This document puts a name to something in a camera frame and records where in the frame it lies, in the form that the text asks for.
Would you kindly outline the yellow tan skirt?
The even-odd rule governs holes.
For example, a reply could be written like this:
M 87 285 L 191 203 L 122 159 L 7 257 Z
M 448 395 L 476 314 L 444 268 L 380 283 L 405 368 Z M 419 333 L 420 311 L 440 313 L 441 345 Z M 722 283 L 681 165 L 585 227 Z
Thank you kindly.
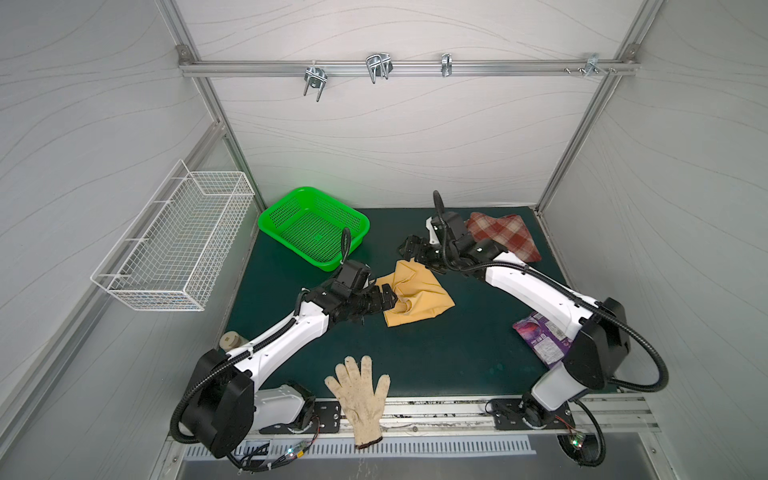
M 393 273 L 380 277 L 376 284 L 389 285 L 397 301 L 384 312 L 389 328 L 435 318 L 453 308 L 455 303 L 434 274 L 414 260 L 400 260 Z

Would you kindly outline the red plaid skirt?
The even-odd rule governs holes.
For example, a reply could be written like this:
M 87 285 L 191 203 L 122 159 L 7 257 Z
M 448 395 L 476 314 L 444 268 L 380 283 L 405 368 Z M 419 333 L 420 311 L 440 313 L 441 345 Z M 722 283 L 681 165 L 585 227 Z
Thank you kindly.
M 530 231 L 519 215 L 512 214 L 496 218 L 480 212 L 472 212 L 465 225 L 477 242 L 493 240 L 526 263 L 542 260 L 542 255 Z

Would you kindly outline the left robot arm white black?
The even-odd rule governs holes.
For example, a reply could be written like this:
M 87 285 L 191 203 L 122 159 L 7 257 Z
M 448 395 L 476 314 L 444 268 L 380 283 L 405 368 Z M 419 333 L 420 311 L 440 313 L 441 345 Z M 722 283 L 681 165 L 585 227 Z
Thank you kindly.
M 174 408 L 171 437 L 202 444 L 222 458 L 253 429 L 292 429 L 314 424 L 315 396 L 297 384 L 264 389 L 266 380 L 300 349 L 339 322 L 358 321 L 389 310 L 396 296 L 378 287 L 368 265 L 351 260 L 351 233 L 341 235 L 340 266 L 322 284 L 303 289 L 294 308 L 257 338 L 228 352 L 212 349 L 197 362 Z

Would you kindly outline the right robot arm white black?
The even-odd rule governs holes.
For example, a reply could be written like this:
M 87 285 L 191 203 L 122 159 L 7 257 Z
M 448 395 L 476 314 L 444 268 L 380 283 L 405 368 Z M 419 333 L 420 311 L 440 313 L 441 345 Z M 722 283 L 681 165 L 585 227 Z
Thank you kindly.
M 614 385 L 643 393 L 665 389 L 669 369 L 653 345 L 630 327 L 624 307 L 612 298 L 598 301 L 582 295 L 536 270 L 506 247 L 477 241 L 461 216 L 446 210 L 440 193 L 433 194 L 435 214 L 426 222 L 428 235 L 409 236 L 399 252 L 427 268 L 475 277 L 531 307 L 552 322 L 571 346 L 521 400 L 519 411 L 535 428 L 542 427 L 565 403 Z M 658 371 L 650 384 L 621 380 L 615 372 L 637 344 Z

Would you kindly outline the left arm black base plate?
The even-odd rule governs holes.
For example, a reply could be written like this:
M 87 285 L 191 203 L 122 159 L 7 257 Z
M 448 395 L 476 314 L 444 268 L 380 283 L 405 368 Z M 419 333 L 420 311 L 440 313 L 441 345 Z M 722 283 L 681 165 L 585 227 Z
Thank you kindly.
M 338 401 L 311 401 L 301 408 L 293 422 L 267 426 L 259 429 L 258 432 L 262 435 L 338 433 L 340 420 L 341 406 Z

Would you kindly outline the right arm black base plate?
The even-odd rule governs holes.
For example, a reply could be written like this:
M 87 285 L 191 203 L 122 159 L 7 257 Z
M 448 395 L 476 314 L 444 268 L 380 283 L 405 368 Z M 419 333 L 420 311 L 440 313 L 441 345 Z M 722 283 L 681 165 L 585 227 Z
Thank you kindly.
M 569 430 L 573 420 L 565 407 L 549 411 L 528 397 L 493 398 L 484 405 L 496 430 Z

